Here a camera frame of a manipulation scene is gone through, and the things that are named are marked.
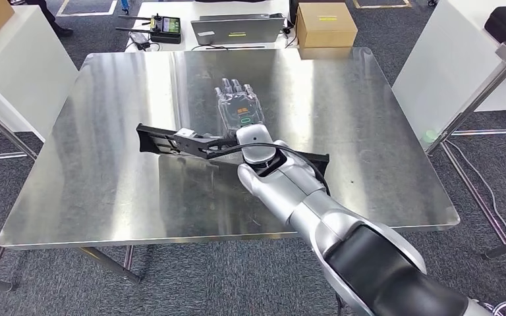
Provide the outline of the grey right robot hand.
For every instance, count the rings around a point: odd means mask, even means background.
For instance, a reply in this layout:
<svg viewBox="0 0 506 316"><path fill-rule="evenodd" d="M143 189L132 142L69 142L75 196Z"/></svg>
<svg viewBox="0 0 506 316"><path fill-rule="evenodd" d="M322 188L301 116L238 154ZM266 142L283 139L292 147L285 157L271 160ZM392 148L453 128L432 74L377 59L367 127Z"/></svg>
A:
<svg viewBox="0 0 506 316"><path fill-rule="evenodd" d="M224 136L234 138L237 130L252 124L263 124L264 112L258 96L249 84L241 85L237 79L222 79L216 87L217 107L224 126Z"/></svg>

